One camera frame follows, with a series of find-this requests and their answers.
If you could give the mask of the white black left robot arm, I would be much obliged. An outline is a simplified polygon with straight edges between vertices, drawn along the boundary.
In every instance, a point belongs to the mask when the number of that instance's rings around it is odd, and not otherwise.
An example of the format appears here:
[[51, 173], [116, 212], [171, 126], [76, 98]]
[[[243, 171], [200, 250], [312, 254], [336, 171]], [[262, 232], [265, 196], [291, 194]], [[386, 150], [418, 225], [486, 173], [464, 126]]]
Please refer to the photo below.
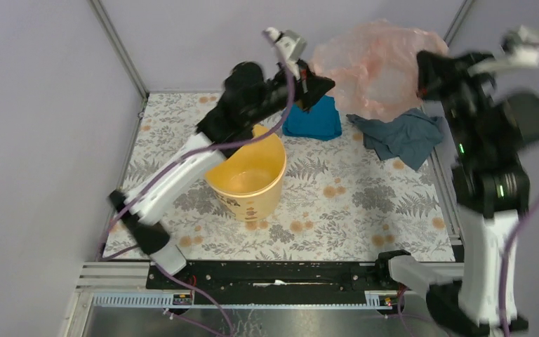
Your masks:
[[256, 124], [277, 112], [286, 117], [294, 105], [308, 111], [334, 88], [334, 80], [315, 74], [305, 61], [298, 60], [293, 66], [294, 73], [280, 65], [274, 77], [266, 79], [256, 62], [236, 65], [223, 82], [216, 106], [169, 162], [136, 189], [109, 194], [109, 203], [117, 213], [112, 222], [123, 223], [172, 288], [185, 286], [190, 271], [186, 257], [171, 243], [161, 224], [168, 207], [241, 147], [262, 140], [253, 135]]

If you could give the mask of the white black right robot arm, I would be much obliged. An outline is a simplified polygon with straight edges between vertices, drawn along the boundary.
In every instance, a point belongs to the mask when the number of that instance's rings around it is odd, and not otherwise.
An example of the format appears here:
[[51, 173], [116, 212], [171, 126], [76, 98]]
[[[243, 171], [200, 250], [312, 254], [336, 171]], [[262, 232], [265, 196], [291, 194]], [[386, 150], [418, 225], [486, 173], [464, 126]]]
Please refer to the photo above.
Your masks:
[[420, 294], [431, 318], [459, 336], [488, 336], [507, 324], [525, 331], [512, 295], [515, 241], [528, 211], [530, 180], [519, 151], [539, 142], [539, 95], [518, 91], [495, 103], [483, 84], [496, 74], [539, 67], [539, 48], [509, 48], [501, 56], [469, 52], [417, 56], [418, 90], [439, 101], [458, 152], [453, 188], [465, 252], [463, 276], [445, 277], [404, 250], [381, 253], [378, 286], [404, 285]]

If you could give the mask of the pink plastic trash bag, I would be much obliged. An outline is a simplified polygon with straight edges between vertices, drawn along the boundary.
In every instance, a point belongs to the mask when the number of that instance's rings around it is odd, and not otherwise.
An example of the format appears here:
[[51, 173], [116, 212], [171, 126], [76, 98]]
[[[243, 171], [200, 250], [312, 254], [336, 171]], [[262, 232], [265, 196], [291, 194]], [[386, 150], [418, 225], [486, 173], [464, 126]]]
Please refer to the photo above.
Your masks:
[[420, 51], [446, 55], [448, 45], [435, 32], [378, 20], [319, 44], [309, 64], [334, 80], [328, 95], [337, 111], [390, 122], [422, 105], [416, 95]]

